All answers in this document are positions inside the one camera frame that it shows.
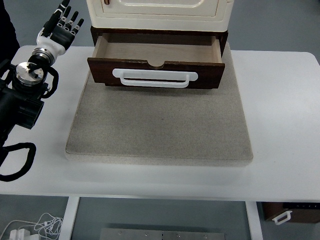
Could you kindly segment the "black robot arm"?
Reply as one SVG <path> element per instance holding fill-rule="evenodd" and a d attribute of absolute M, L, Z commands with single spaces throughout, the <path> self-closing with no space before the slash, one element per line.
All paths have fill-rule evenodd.
<path fill-rule="evenodd" d="M 52 67 L 56 57 L 48 48 L 36 47 L 28 61 L 13 65 L 9 59 L 0 64 L 7 72 L 0 81 L 0 162 L 4 163 L 10 152 L 27 149 L 26 161 L 15 173 L 1 175 L 2 182 L 12 182 L 25 175 L 34 162 L 36 145 L 20 142 L 5 145 L 14 126 L 31 129 L 44 106 L 43 99 L 53 95 L 58 88 L 59 74 Z"/>

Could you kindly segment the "black white robotic hand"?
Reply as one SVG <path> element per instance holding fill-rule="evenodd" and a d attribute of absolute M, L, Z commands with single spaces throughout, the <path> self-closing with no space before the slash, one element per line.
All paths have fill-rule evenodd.
<path fill-rule="evenodd" d="M 81 18 L 77 24 L 75 24 L 79 14 L 78 11 L 75 11 L 68 21 L 68 16 L 71 11 L 69 3 L 69 0 L 63 0 L 59 4 L 39 32 L 36 40 L 37 44 L 48 43 L 53 44 L 54 47 L 61 46 L 64 51 L 69 49 L 84 23 L 84 19 Z"/>

